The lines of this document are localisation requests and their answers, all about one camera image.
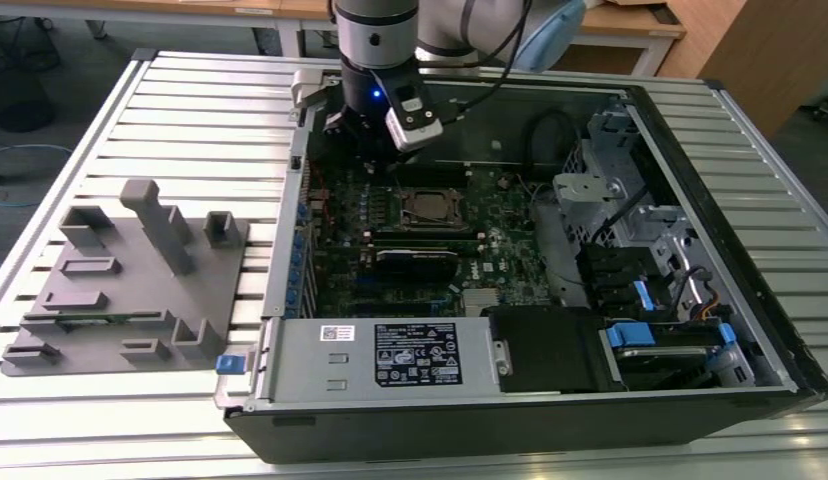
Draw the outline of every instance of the warning label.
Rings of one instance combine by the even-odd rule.
[[[458,385],[462,365],[454,323],[375,325],[375,383]]]

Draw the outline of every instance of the aluminum extrusion table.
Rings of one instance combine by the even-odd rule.
[[[127,177],[154,178],[163,203],[179,205],[186,217],[228,210],[250,219],[228,342],[256,340],[295,125],[288,87],[292,73],[311,65],[330,66],[176,52],[131,62],[0,270],[0,361],[62,249],[64,210],[99,205],[110,215],[130,215],[118,201]],[[828,373],[828,217],[729,95],[690,80],[546,77],[618,79],[647,89]],[[212,371],[0,373],[0,478],[828,479],[828,402],[686,446],[274,466],[222,421],[212,402],[218,381]],[[236,377],[226,390],[244,394],[247,378]]]

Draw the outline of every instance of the sticker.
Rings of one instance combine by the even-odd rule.
[[[679,37],[681,33],[678,32],[666,32],[665,30],[651,30],[649,32],[651,37]]]
[[[375,325],[380,387],[459,385],[460,361],[454,323]]]
[[[322,342],[354,342],[355,326],[354,325],[322,325]]]
[[[275,12],[266,8],[234,8],[236,13],[247,13],[248,15],[274,15]]]

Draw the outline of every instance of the floor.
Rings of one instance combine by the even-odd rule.
[[[136,48],[256,54],[250,29],[226,27],[147,25],[110,22],[108,38],[91,39],[82,21],[53,20],[52,41],[63,64],[41,74],[41,83],[59,116],[45,128],[29,134],[0,131],[0,145],[45,143],[72,148],[88,127]],[[307,36],[308,53],[332,56]],[[797,112],[775,136],[773,144],[828,211],[828,126]],[[15,150],[0,154],[0,202],[36,203],[64,164],[64,155],[52,150]],[[33,207],[0,207],[0,262],[21,232]]]

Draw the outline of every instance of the black cable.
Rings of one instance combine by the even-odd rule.
[[[637,193],[634,193],[633,196],[627,199],[627,201],[622,204],[622,206],[618,207],[618,210],[615,211],[613,216],[603,221],[601,227],[598,227],[598,230],[595,230],[595,233],[591,235],[589,243],[595,243],[598,237],[603,234],[606,229],[615,225],[615,222],[618,222],[621,218],[627,214],[630,209],[637,206],[637,203],[639,203],[639,200],[642,200],[642,197],[645,197],[646,193],[649,193],[649,187],[647,185],[643,185],[642,188],[637,190]]]
[[[565,113],[565,111],[559,107],[550,107],[542,110],[541,112],[538,112],[533,116],[533,118],[530,118],[527,122],[523,124],[523,131],[521,132],[521,149],[522,149],[521,151],[523,153],[523,157],[521,158],[521,166],[522,166],[523,172],[530,172],[535,165],[535,159],[533,158],[533,139],[535,137],[535,132],[538,131],[538,127],[541,126],[542,122],[550,117],[554,117],[558,120],[561,120],[561,123],[563,124],[563,126],[567,126],[567,128],[571,130],[571,134],[574,136],[574,141],[571,142],[571,148],[574,148],[574,146],[577,145],[577,142],[582,141],[581,132],[579,132],[579,129],[577,128],[577,124],[574,123],[574,119],[567,113]],[[557,149],[557,155],[559,155],[561,150],[562,148]]]
[[[482,102],[485,102],[491,97],[491,95],[494,95],[497,91],[501,89],[501,87],[503,86],[503,83],[506,83],[506,78],[509,78],[509,72],[511,72],[511,67],[515,63],[515,57],[518,56],[518,51],[521,50],[521,41],[523,40],[523,30],[526,29],[526,20],[527,20],[527,17],[530,16],[531,8],[533,8],[533,0],[525,0],[523,12],[521,13],[521,19],[518,20],[518,27],[517,27],[518,31],[515,33],[515,46],[511,49],[511,55],[509,56],[509,61],[506,62],[506,68],[503,68],[503,73],[499,76],[499,79],[494,82],[494,85],[491,85],[491,88],[489,88],[489,90],[485,93],[482,93],[482,95],[479,95],[476,98],[474,98],[471,101],[468,101],[467,103],[464,103],[464,105],[459,107],[459,114],[464,113],[472,107],[475,107]]]
[[[324,9],[328,13],[328,20],[334,25],[336,25],[336,14],[334,13],[334,0],[328,0],[328,3],[324,4]]]
[[[497,58],[497,56],[501,54],[501,52],[503,50],[506,50],[506,47],[509,46],[509,43],[511,42],[511,39],[515,38],[515,35],[518,34],[518,30],[521,30],[521,27],[522,27],[522,23],[521,22],[515,23],[515,26],[513,27],[511,31],[509,32],[509,35],[506,35],[506,38],[503,38],[502,43],[497,46],[494,51],[491,51],[491,53],[489,53],[485,57],[482,57],[475,62],[452,63],[452,62],[447,62],[447,61],[428,61],[428,60],[426,60],[423,62],[419,62],[419,67],[420,68],[478,68],[478,67],[486,66],[489,64],[489,62]]]
[[[683,295],[683,289],[686,288],[686,284],[690,280],[690,277],[695,275],[701,271],[709,271],[701,265],[694,265],[690,269],[683,273],[683,276],[678,279],[678,283],[675,285],[675,294],[671,296],[671,303],[666,308],[666,317],[673,317],[678,312],[678,302],[681,301],[681,295]]]

